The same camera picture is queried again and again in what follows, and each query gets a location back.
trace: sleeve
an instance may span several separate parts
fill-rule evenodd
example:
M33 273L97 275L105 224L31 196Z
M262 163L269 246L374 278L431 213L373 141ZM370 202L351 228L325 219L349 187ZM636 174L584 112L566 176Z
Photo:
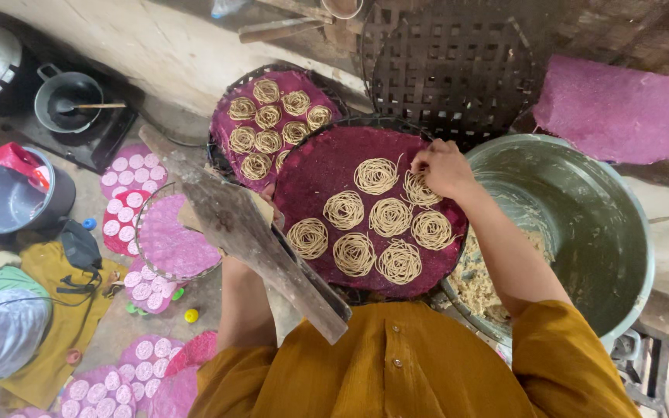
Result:
M567 303L534 303L517 319L513 373L547 416L641 416L600 340Z
M273 363L274 347L229 347L198 369L190 418L251 416Z

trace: woman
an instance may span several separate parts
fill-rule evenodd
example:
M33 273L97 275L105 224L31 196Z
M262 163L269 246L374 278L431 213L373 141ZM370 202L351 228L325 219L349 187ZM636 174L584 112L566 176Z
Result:
M639 416L603 345L554 272L474 180L456 145L435 140L412 171L464 210L513 322L513 367L423 303L353 309L330 346L304 320L276 348L260 277L223 264L218 355L198 371L190 416Z

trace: stove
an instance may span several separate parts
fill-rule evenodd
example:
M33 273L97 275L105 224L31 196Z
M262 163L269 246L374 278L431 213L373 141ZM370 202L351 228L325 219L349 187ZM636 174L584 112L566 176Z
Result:
M106 87L102 86L102 89L105 103L123 101ZM20 114L0 117L0 128L5 132L18 132L30 144L103 174L136 117L137 112L130 107L102 109L98 118L84 131L59 133L44 127L35 116L35 111L28 109Z

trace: black bag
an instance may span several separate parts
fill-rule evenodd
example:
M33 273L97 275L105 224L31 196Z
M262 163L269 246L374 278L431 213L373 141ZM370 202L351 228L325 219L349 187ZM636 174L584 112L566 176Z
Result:
M61 279L61 282L70 286L69 288L57 288L59 293L91 293L102 284L99 269L102 268L102 256L99 255L97 240L77 221L62 217L59 219L64 223L61 230L61 243L66 260L73 267L92 273L92 279L87 284L75 284L71 282L71 275Z

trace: yellow cloth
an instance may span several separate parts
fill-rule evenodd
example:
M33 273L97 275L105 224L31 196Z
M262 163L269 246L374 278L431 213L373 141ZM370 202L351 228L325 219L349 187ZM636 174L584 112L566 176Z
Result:
M190 417L639 416L577 309L535 303L517 319L513 370L423 303L353 309L330 346L304 322L276 350L229 348L198 371Z
M22 271L40 283L51 298L66 303L79 303L87 296L56 292L57 287L65 287L60 280L69 274L74 284L87 284L92 277L92 273L69 264L60 242L31 245L19 256L22 258ZM121 277L125 277L128 271L116 262L103 259L103 269L99 271L103 283L114 270L119 271ZM66 352L76 348L84 353L97 328L98 320L110 307L112 299L102 296L103 286L104 284L92 294L90 300L78 307L53 304L48 335L38 348L35 358L13 375L0 380L0 387L10 392L2 395L2 406L23 408L33 404L40 409L48 409L66 379L74 372L74 366L66 363Z

